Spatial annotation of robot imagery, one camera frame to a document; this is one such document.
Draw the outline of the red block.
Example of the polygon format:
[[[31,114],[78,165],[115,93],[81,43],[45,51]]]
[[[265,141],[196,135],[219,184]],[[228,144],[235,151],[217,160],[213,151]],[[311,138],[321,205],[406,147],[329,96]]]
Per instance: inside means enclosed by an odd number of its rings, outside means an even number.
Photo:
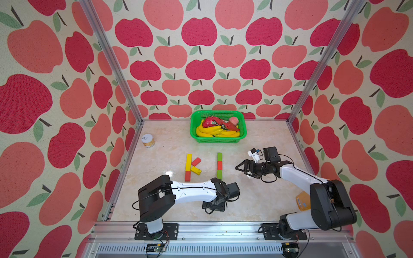
[[[222,161],[217,162],[217,170],[218,171],[223,171],[223,162]]]
[[[200,162],[201,162],[201,159],[200,159],[200,158],[196,158],[196,159],[191,163],[191,165],[194,166],[194,167],[196,167]]]
[[[185,181],[190,182],[190,180],[191,180],[191,171],[188,170],[185,173]]]

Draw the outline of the yellow block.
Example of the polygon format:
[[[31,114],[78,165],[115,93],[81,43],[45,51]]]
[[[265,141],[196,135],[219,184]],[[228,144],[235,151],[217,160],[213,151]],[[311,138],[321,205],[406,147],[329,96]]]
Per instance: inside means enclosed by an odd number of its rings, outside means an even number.
[[[191,172],[191,162],[186,163],[185,171],[189,173]]]
[[[190,171],[197,175],[200,175],[202,173],[202,171],[195,166],[192,166]]]
[[[191,164],[191,162],[192,162],[192,154],[187,154],[186,163]]]

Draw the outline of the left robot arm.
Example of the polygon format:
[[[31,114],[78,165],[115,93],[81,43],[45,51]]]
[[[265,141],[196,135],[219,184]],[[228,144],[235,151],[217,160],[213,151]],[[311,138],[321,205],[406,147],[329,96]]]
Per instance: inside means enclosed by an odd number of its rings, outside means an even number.
[[[143,224],[149,234],[157,234],[163,231],[162,216],[175,204],[202,202],[202,209],[210,215],[224,212],[228,203],[239,197],[240,188],[235,182],[226,184],[214,177],[201,183],[182,183],[161,175],[138,190],[132,208],[139,211],[140,218],[133,228]]]

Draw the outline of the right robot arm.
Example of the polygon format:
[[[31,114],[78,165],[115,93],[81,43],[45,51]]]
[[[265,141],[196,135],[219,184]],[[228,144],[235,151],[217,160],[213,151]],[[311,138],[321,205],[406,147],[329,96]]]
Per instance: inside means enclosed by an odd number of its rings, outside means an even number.
[[[321,178],[297,168],[293,161],[282,160],[275,146],[263,151],[253,148],[248,155],[252,160],[242,161],[235,170],[261,180],[273,174],[310,196],[310,209],[280,217],[278,234],[281,238],[292,238],[301,230],[328,231],[357,222],[356,212],[341,181]]]

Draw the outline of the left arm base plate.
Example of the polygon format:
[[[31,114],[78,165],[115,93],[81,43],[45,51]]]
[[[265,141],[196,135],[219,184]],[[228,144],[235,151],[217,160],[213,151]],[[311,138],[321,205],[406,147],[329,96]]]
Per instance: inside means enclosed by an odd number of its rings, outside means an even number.
[[[150,234],[146,224],[137,222],[133,225],[136,233],[134,236],[135,240],[177,240],[177,235],[179,232],[178,223],[164,223],[163,229],[160,232]]]

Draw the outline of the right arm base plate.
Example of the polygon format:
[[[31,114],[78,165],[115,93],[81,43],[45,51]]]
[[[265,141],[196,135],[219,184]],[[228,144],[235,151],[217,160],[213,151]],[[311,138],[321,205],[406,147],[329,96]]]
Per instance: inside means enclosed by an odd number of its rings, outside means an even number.
[[[291,230],[283,223],[281,225],[279,223],[263,223],[258,228],[258,233],[261,233],[265,240],[299,241],[308,239],[305,230]]]

